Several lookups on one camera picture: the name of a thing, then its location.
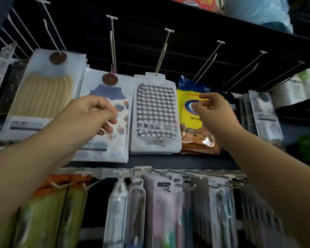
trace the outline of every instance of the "yellow packaging label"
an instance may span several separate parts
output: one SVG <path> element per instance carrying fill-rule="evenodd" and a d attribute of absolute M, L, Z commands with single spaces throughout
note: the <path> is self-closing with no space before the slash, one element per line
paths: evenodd
<path fill-rule="evenodd" d="M 199 129 L 202 127 L 200 117 L 192 109 L 194 102 L 206 100 L 199 98 L 200 92 L 177 90 L 180 124 L 187 128 Z"/>

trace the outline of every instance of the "yellow package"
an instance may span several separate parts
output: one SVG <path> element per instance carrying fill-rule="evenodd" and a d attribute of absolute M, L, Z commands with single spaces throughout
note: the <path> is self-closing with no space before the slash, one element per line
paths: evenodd
<path fill-rule="evenodd" d="M 219 146 L 214 136 L 203 126 L 200 117 L 192 109 L 194 102 L 203 99 L 199 94 L 210 91 L 210 88 L 198 84 L 181 76 L 178 88 L 178 108 L 180 129 L 182 133 L 182 151 L 193 151 L 198 153 L 220 154 Z"/>

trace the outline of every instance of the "brown round sticker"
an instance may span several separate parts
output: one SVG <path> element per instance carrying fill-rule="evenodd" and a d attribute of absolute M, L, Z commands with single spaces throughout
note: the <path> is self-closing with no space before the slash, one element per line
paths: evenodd
<path fill-rule="evenodd" d="M 59 52 L 54 52 L 53 54 L 50 55 L 50 62 L 55 65 L 62 64 L 63 62 L 66 61 L 66 59 L 67 54 L 63 52 L 61 52 L 61 54 Z"/>
<path fill-rule="evenodd" d="M 104 84 L 113 86 L 118 82 L 118 77 L 114 74 L 107 73 L 103 75 L 102 81 L 104 82 Z"/>

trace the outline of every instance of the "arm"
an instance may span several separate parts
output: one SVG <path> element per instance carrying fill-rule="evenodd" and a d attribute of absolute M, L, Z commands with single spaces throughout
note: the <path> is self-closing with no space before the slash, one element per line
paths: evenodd
<path fill-rule="evenodd" d="M 104 98 L 84 96 L 70 104 L 41 132 L 0 151 L 0 225 L 38 186 L 102 129 L 112 132 L 117 111 Z"/>
<path fill-rule="evenodd" d="M 217 93 L 193 104 L 214 134 L 303 247 L 310 247 L 310 167 L 247 132 L 228 102 Z"/>

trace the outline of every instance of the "beige towel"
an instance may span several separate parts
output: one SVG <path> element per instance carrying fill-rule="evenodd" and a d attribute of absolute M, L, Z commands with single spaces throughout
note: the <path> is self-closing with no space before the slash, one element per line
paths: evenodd
<path fill-rule="evenodd" d="M 71 100 L 70 77 L 48 78 L 32 72 L 22 83 L 9 116 L 54 118 Z"/>

